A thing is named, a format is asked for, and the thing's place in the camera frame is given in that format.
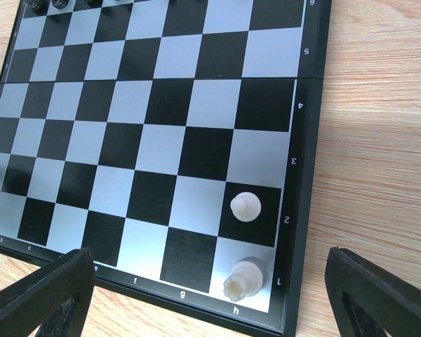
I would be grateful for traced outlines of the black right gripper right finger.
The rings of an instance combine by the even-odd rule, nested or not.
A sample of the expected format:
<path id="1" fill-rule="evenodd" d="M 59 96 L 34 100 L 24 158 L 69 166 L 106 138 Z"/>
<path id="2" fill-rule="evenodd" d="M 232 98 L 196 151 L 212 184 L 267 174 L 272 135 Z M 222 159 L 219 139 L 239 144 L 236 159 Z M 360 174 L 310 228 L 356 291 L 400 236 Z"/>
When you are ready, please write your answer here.
<path id="1" fill-rule="evenodd" d="M 421 336 L 421 290 L 349 249 L 330 249 L 326 290 L 341 336 Z"/>

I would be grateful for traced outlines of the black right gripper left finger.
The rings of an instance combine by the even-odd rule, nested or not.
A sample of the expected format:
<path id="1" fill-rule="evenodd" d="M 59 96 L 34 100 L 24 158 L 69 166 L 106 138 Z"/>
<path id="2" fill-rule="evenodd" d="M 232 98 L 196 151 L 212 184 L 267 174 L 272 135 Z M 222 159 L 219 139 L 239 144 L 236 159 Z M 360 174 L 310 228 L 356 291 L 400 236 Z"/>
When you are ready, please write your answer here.
<path id="1" fill-rule="evenodd" d="M 0 291 L 0 336 L 80 336 L 94 286 L 91 251 L 70 251 Z"/>

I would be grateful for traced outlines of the white rook chess piece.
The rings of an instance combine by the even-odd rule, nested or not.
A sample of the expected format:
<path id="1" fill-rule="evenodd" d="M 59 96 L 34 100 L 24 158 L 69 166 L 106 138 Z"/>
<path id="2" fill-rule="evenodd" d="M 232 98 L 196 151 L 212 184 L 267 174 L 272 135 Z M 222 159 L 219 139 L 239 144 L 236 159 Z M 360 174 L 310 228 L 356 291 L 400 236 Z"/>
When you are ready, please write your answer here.
<path id="1" fill-rule="evenodd" d="M 223 282 L 223 293 L 232 302 L 253 297 L 264 286 L 267 272 L 265 262 L 249 256 L 237 262 Z"/>

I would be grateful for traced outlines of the white pawn chess piece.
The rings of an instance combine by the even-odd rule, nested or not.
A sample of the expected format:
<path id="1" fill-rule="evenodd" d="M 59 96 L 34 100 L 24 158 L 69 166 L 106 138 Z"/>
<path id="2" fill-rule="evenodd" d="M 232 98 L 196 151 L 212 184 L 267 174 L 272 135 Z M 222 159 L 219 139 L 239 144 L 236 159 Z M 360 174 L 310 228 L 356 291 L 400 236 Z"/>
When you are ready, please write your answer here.
<path id="1" fill-rule="evenodd" d="M 234 217 L 241 222 L 252 222 L 262 210 L 258 196 L 252 192 L 241 192 L 230 202 L 230 209 Z"/>

